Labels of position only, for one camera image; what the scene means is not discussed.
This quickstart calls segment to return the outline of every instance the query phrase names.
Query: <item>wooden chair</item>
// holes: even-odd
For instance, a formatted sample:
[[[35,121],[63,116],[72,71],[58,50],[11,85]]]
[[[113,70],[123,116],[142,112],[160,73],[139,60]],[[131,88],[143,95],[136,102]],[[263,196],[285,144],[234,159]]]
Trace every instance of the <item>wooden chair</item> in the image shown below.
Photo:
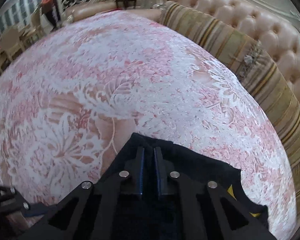
[[[0,47],[7,54],[8,59],[12,62],[13,55],[20,49],[24,52],[25,46],[19,38],[19,31],[15,27],[5,30],[0,37]]]
[[[31,25],[32,28],[29,30],[29,32],[22,37],[22,41],[26,42],[29,39],[32,40],[34,36],[38,36],[39,39],[41,39],[44,36],[44,31],[43,28],[41,27],[41,22],[40,22],[40,8],[37,7],[36,10],[33,12],[31,15]]]

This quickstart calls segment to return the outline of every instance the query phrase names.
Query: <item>metal screw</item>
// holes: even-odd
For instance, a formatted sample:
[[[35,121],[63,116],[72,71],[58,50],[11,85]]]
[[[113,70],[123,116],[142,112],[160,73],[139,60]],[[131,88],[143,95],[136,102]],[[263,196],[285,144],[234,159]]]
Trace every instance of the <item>metal screw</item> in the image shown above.
[[[24,207],[26,210],[29,209],[29,205],[28,205],[26,202],[23,203],[23,207]]]
[[[120,171],[119,173],[120,177],[126,178],[129,176],[129,172],[128,171]]]
[[[84,189],[88,189],[92,186],[91,182],[85,181],[81,184],[81,187]]]
[[[172,178],[179,178],[180,177],[180,173],[177,171],[172,171],[170,172],[170,177]]]
[[[210,188],[216,188],[217,186],[218,186],[218,184],[213,180],[208,182],[208,187],[210,187]]]

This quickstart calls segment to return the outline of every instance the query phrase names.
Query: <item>striped sofa cushion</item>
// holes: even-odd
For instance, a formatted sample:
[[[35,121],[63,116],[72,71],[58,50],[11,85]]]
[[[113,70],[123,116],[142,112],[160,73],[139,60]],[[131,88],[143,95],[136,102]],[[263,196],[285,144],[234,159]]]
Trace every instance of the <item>striped sofa cushion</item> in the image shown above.
[[[286,150],[300,215],[300,103],[275,62],[259,42],[193,8],[168,1],[161,24],[186,36],[222,62],[258,102]]]

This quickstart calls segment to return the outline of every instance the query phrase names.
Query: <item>tufted leather sofa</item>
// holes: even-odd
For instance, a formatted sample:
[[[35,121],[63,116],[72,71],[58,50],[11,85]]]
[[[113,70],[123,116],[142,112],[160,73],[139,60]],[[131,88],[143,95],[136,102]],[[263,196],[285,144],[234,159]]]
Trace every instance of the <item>tufted leather sofa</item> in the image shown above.
[[[300,33],[287,20],[243,0],[172,1],[210,14],[261,41],[300,102]]]

